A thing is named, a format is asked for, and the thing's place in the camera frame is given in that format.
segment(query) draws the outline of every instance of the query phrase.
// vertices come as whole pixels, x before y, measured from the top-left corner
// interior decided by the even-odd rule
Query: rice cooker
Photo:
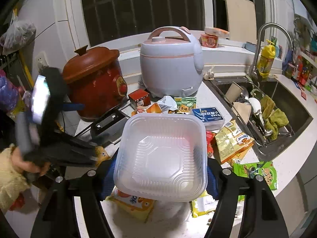
[[[181,37],[160,36],[163,31],[175,31]],[[140,64],[144,85],[157,97],[187,97],[202,82],[201,45],[185,27],[155,29],[141,44]]]

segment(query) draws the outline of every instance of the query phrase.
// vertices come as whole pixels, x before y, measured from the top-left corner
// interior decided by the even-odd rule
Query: cutting board
[[[229,39],[256,44],[256,10],[249,0],[225,0]]]

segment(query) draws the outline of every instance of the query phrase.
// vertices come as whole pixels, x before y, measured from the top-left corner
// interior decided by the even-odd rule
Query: translucent plastic tray
[[[123,130],[114,173],[124,193],[188,202],[207,186],[206,130],[192,115],[140,113]]]

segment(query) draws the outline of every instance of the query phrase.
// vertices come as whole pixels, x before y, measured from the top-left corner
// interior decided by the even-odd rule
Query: brown pot lid
[[[119,50],[110,50],[106,47],[95,47],[86,50],[84,46],[75,51],[78,55],[70,59],[64,69],[63,78],[67,84],[79,80],[116,60]]]

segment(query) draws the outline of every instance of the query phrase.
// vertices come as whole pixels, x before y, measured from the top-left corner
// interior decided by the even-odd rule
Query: yellow pump bottle
[[[275,45],[270,40],[266,40],[267,45],[262,48],[261,57],[257,68],[263,78],[267,78],[275,58]]]

